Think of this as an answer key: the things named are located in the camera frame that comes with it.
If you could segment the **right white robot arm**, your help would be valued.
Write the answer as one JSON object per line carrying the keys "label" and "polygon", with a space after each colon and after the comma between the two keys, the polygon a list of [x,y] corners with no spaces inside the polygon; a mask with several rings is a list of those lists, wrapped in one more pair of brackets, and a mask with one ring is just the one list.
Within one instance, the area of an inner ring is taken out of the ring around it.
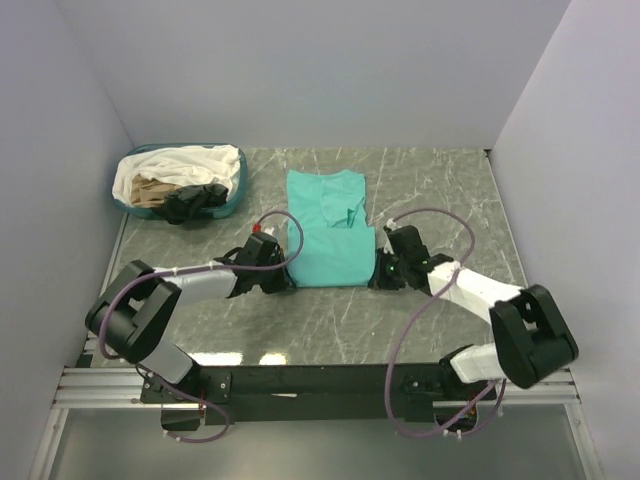
{"label": "right white robot arm", "polygon": [[431,254],[418,229],[384,228],[369,287],[409,287],[448,301],[491,327],[493,341],[462,347],[443,358],[439,387],[460,399],[474,383],[507,379],[528,389],[579,357],[578,344],[550,291],[542,285],[506,284],[481,275],[445,254]]}

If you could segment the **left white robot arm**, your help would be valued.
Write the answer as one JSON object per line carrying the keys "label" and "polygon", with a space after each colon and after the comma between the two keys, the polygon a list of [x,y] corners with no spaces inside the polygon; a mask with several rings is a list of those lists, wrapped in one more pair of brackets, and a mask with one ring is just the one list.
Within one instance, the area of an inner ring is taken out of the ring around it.
{"label": "left white robot arm", "polygon": [[200,388],[191,356],[164,338],[174,310],[210,299],[231,299],[258,286],[265,294],[293,291],[296,283],[275,237],[253,233],[242,247],[203,265],[163,269],[141,260],[127,264],[96,300],[85,326],[130,364],[164,379],[176,401],[193,399]]}

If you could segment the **teal t shirt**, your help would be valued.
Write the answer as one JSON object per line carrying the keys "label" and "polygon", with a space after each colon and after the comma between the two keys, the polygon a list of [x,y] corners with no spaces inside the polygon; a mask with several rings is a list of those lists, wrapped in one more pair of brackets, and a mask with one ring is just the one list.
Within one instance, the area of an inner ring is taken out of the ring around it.
{"label": "teal t shirt", "polygon": [[287,174],[288,270],[300,288],[365,287],[374,272],[376,233],[368,225],[366,178],[352,170]]}

